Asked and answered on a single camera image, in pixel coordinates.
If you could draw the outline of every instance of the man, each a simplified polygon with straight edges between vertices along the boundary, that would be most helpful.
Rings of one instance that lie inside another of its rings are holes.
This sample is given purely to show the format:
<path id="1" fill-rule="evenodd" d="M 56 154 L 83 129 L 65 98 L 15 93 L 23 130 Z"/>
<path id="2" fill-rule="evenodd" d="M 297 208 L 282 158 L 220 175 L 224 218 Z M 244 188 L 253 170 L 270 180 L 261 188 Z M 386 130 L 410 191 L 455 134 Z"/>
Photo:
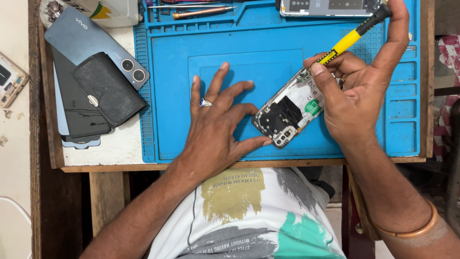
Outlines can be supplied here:
<path id="1" fill-rule="evenodd" d="M 436 209 L 387 158 L 375 125 L 394 68 L 408 45 L 403 0 L 390 0 L 388 39 L 370 66 L 347 52 L 328 63 L 304 61 L 325 99 L 324 117 L 362 189 L 369 214 L 396 258 L 458 258 L 460 240 Z M 200 107 L 193 78 L 190 131 L 183 152 L 88 246 L 81 258 L 344 258 L 326 219 L 322 190 L 296 168 L 225 170 L 264 145 L 264 136 L 236 142 L 233 130 L 252 104 L 234 98 L 253 87 L 220 92 L 230 65 L 215 74 Z M 343 91 L 337 78 L 346 78 Z"/>

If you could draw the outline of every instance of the rear camera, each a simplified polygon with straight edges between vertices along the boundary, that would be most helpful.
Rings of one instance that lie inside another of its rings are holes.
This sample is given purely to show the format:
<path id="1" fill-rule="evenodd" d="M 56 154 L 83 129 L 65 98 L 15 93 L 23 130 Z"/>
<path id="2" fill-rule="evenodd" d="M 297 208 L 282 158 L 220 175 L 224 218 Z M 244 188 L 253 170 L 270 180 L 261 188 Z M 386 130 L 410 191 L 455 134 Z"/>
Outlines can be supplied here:
<path id="1" fill-rule="evenodd" d="M 145 78 L 145 73 L 144 73 L 144 71 L 142 71 L 140 69 L 137 69 L 132 74 L 132 77 L 134 77 L 134 80 L 136 80 L 138 82 L 142 82 L 144 80 L 144 78 Z"/>
<path id="2" fill-rule="evenodd" d="M 121 63 L 121 67 L 123 68 L 124 71 L 129 72 L 134 69 L 134 63 L 130 59 L 125 59 Z"/>

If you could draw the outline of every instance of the hand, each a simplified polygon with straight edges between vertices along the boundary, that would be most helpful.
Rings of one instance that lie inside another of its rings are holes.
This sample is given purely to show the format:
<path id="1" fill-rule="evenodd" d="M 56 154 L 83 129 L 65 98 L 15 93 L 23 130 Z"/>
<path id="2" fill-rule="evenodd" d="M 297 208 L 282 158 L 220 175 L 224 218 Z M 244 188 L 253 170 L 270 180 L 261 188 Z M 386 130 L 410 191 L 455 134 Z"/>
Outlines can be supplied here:
<path id="1" fill-rule="evenodd" d="M 190 130 L 178 162 L 191 172 L 197 182 L 211 178 L 243 155 L 261 146 L 271 144 L 271 139 L 257 136 L 241 142 L 235 141 L 233 131 L 246 114 L 254 115 L 258 109 L 250 103 L 233 105 L 233 99 L 243 90 L 254 86 L 252 81 L 238 82 L 222 91 L 222 81 L 230 65 L 224 62 L 214 75 L 205 99 L 212 103 L 200 107 L 200 78 L 193 77 L 190 93 Z"/>
<path id="2" fill-rule="evenodd" d="M 313 63 L 324 56 L 319 53 L 304 61 L 311 67 L 313 79 L 324 101 L 324 119 L 331 136 L 344 146 L 374 141 L 375 124 L 385 100 L 393 71 L 408 46 L 409 12 L 403 0 L 388 1 L 393 12 L 388 38 L 372 64 L 350 52 L 344 52 L 326 66 Z M 344 78 L 343 92 L 337 78 Z"/>

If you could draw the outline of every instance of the yellow paint print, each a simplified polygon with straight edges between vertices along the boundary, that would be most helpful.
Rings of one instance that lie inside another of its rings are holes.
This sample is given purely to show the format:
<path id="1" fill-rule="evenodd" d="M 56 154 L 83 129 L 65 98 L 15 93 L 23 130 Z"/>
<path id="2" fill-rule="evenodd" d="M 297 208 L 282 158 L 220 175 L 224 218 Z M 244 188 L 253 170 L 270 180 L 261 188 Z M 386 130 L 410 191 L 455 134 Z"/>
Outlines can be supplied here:
<path id="1" fill-rule="evenodd" d="M 96 15 L 92 16 L 92 19 L 110 19 L 109 13 L 112 13 L 112 11 L 103 5 L 101 6 L 100 11 Z"/>
<path id="2" fill-rule="evenodd" d="M 225 224 L 231 219 L 243 219 L 250 205 L 257 214 L 262 210 L 260 192 L 264 189 L 260 168 L 227 169 L 201 185 L 203 216 L 208 222 L 214 218 Z"/>

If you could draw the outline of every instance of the vivo logo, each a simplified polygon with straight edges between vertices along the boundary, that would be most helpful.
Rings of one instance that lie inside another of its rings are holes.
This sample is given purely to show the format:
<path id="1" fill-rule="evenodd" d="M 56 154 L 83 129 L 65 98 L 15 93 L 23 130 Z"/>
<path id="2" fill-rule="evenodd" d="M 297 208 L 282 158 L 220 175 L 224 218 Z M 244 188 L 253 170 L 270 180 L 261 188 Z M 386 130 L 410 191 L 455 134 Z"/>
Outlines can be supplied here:
<path id="1" fill-rule="evenodd" d="M 86 26 L 86 25 L 84 25 L 83 23 L 81 23 L 81 20 L 79 20 L 78 18 L 75 18 L 75 19 L 77 20 L 77 22 L 78 22 L 79 24 L 81 24 L 81 25 L 83 26 L 83 28 L 85 28 L 85 29 L 88 28 L 88 26 Z"/>

